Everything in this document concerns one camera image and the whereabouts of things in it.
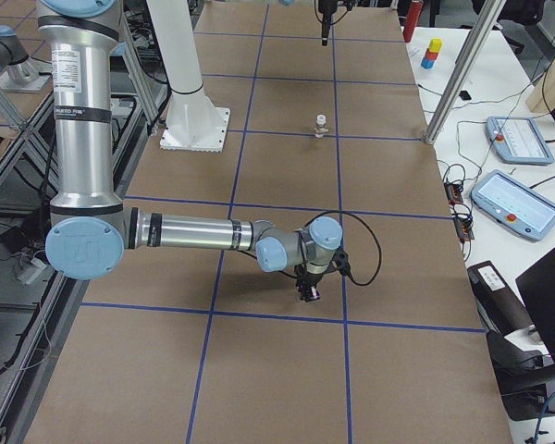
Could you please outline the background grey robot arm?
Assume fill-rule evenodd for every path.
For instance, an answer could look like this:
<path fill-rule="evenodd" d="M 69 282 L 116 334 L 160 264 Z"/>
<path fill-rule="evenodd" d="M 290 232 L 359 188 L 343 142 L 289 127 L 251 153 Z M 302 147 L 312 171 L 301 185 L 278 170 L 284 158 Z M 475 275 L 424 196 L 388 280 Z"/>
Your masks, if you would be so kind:
<path fill-rule="evenodd" d="M 11 93 L 35 93 L 50 80 L 51 63 L 29 55 L 15 31 L 0 25 L 0 88 Z"/>

